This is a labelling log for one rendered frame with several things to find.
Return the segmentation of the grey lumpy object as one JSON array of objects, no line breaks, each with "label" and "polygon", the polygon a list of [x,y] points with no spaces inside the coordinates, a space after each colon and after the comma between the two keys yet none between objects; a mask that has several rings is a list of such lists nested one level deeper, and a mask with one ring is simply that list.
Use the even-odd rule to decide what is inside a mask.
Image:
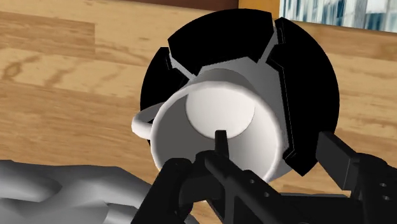
[{"label": "grey lumpy object", "polygon": [[130,224],[150,187],[120,167],[0,160],[0,224]]}]

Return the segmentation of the black round segmented disc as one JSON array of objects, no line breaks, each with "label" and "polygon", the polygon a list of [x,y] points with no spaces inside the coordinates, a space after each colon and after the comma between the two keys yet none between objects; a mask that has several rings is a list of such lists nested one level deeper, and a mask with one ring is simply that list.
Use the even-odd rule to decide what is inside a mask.
[{"label": "black round segmented disc", "polygon": [[300,175],[317,163],[320,132],[334,132],[340,97],[332,65],[317,41],[286,18],[266,11],[229,9],[201,16],[178,29],[150,62],[140,107],[166,101],[206,66],[231,64],[258,70],[256,84],[281,95],[288,147],[282,157]]}]

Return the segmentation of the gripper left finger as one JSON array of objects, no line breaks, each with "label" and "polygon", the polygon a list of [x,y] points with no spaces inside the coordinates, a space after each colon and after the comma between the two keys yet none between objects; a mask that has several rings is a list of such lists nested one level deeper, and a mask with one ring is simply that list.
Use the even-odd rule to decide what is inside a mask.
[{"label": "gripper left finger", "polygon": [[253,171],[243,171],[229,159],[224,130],[216,131],[214,144],[214,150],[198,153],[194,162],[166,161],[131,224],[185,224],[201,200],[208,201],[222,224],[311,224]]}]

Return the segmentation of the white mug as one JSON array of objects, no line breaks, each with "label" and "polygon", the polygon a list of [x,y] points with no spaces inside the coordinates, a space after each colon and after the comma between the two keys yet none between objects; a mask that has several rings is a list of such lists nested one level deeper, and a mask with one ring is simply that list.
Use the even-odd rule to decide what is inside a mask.
[{"label": "white mug", "polygon": [[280,77],[265,62],[209,66],[166,101],[136,114],[131,128],[150,141],[158,169],[170,158],[194,161],[213,150],[215,132],[225,130],[229,158],[242,170],[266,182],[291,171],[282,158],[289,143]]}]

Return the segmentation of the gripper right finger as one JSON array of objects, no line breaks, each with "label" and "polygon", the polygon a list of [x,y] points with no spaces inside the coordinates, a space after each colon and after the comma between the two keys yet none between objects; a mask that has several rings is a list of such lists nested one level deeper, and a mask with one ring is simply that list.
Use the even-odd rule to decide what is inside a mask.
[{"label": "gripper right finger", "polygon": [[397,224],[397,168],[358,153],[332,132],[320,132],[316,159],[341,190],[361,203],[364,224]]}]

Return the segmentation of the window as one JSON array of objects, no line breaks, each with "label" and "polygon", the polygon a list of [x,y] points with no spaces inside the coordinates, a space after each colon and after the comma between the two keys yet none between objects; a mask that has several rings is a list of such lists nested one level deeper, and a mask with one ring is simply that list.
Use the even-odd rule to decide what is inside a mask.
[{"label": "window", "polygon": [[397,33],[397,0],[280,0],[289,20]]}]

